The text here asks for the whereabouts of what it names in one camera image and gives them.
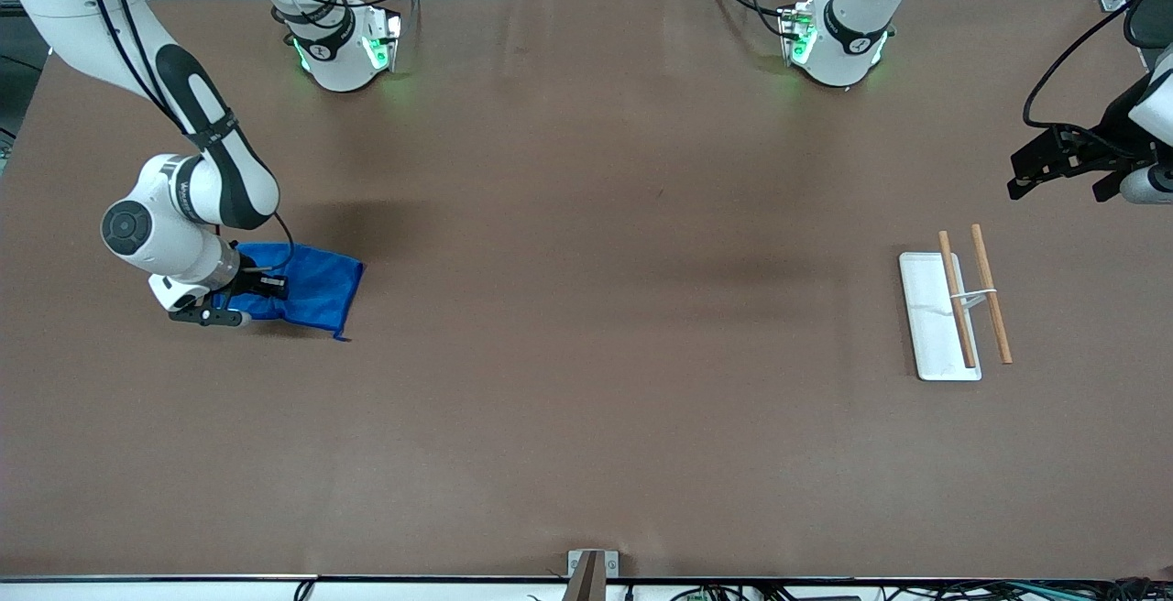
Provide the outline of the blue towel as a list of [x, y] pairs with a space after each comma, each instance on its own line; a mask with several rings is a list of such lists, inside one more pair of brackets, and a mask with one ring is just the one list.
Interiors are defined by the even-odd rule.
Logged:
[[296, 245], [291, 262], [274, 271], [289, 279], [289, 296], [238, 295], [230, 300], [217, 297], [213, 308], [243, 311], [252, 320], [283, 320], [314, 327], [340, 342], [364, 271], [360, 259], [318, 247]]

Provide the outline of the wooden rack rod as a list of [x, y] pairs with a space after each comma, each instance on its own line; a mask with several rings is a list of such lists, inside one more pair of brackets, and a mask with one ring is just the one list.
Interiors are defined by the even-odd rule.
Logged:
[[998, 354], [1001, 356], [1001, 363], [1003, 365], [1010, 365], [1013, 363], [1013, 351], [1011, 351], [1009, 344], [1008, 330], [1005, 327], [1003, 310], [1001, 306], [1001, 295], [998, 295], [997, 289], [994, 286], [992, 264], [990, 264], [984, 234], [983, 230], [981, 230], [979, 223], [972, 223], [970, 227], [970, 234], [977, 266], [979, 266], [981, 288], [983, 289], [983, 296], [985, 297], [990, 318], [992, 318], [994, 345], [996, 345]]
[[949, 234], [945, 230], [937, 232], [937, 239], [942, 266], [944, 268], [947, 291], [949, 292], [949, 304], [952, 311], [952, 320], [955, 323], [955, 327], [957, 329], [957, 338], [960, 338], [962, 362], [968, 370], [972, 370], [977, 366], [977, 357], [975, 354], [975, 349], [972, 349], [971, 327], [967, 309], [963, 303], [962, 283], [960, 283], [960, 272], [957, 271], [956, 259], [954, 259], [952, 245]]

